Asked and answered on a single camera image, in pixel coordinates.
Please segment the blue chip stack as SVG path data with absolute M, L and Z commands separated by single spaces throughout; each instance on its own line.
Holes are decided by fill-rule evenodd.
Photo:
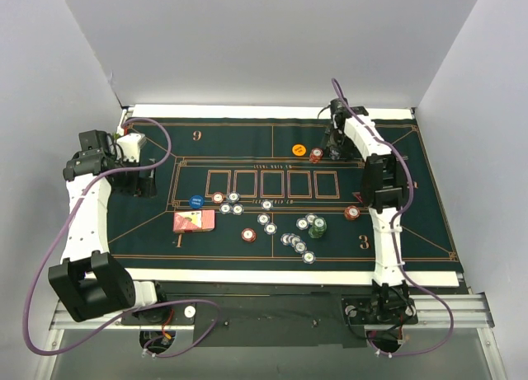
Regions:
M 339 160 L 341 158 L 341 152 L 338 148 L 329 148 L 328 156 L 331 160 Z

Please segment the orange big blind button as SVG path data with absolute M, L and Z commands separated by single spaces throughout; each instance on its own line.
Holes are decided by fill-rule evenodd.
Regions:
M 306 149 L 306 147 L 303 144 L 297 143 L 297 144 L 292 146 L 291 152 L 296 157 L 302 157 L 302 156 L 304 156 L 306 154 L 307 149 Z

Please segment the blue small blind button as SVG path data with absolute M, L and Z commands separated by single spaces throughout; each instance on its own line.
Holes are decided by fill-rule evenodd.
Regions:
M 192 209 L 201 209 L 205 205 L 205 198 L 202 195 L 193 195 L 189 198 L 188 204 Z

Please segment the red playing card deck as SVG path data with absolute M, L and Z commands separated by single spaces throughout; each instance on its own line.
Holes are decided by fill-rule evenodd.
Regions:
M 215 228 L 215 211 L 192 210 L 175 212 L 172 231 L 174 233 L 210 232 Z

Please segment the single red poker chip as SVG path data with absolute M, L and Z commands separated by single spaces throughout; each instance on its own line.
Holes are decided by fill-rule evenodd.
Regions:
M 212 195 L 212 201 L 216 204 L 221 204 L 224 201 L 224 195 L 221 192 L 215 192 Z

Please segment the green poker chip stack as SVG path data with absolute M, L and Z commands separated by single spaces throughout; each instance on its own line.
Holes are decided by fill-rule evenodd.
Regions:
M 309 235 L 311 238 L 320 238 L 322 237 L 325 232 L 327 231 L 327 223 L 324 218 L 316 217 L 309 229 Z

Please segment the red poker chip stack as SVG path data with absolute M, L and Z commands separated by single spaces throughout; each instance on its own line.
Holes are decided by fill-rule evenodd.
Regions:
M 244 228 L 241 232 L 241 238 L 245 242 L 254 242 L 257 238 L 256 232 L 251 228 Z

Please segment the red triangular all-in marker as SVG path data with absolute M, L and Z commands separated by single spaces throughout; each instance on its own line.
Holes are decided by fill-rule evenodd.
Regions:
M 363 203 L 363 199 L 361 198 L 360 192 L 353 192 L 353 196 L 360 202 Z

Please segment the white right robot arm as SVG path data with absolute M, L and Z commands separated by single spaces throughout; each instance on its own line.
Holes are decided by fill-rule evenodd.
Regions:
M 326 108 L 330 121 L 321 143 L 324 155 L 343 161 L 359 156 L 364 161 L 360 198 L 371 218 L 375 249 L 370 315 L 377 321 L 411 317 L 415 310 L 403 274 L 400 241 L 401 210 L 408 202 L 405 167 L 364 108 L 350 108 L 338 98 Z

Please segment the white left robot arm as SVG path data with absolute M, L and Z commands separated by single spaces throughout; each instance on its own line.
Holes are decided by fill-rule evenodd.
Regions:
M 102 172 L 121 167 L 133 171 L 106 176 L 88 192 L 84 190 Z M 165 321 L 170 312 L 167 299 L 158 296 L 153 281 L 134 281 L 115 259 L 107 239 L 107 205 L 112 192 L 134 195 L 143 187 L 155 190 L 155 171 L 141 177 L 138 161 L 122 164 L 70 160 L 63 169 L 69 207 L 68 237 L 58 265 L 48 270 L 48 281 L 59 300 L 76 322 L 101 317 L 111 312 L 140 307 L 140 313 L 153 324 Z

